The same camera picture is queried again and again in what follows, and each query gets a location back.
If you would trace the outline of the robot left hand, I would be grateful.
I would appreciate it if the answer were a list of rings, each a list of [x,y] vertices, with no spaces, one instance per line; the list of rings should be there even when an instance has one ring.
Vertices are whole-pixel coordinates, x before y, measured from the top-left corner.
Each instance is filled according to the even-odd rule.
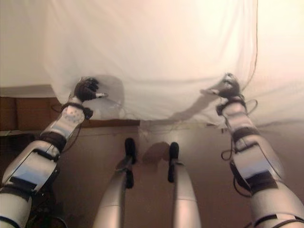
[[[75,86],[74,96],[81,102],[97,98],[107,98],[107,93],[98,92],[99,82],[92,77],[82,78]]]

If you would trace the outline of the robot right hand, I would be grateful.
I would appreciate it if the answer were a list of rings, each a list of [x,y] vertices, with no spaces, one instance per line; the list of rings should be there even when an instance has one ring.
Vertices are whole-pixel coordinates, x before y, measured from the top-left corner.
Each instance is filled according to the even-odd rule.
[[[231,98],[240,95],[240,86],[232,73],[226,73],[214,91],[220,97]]]

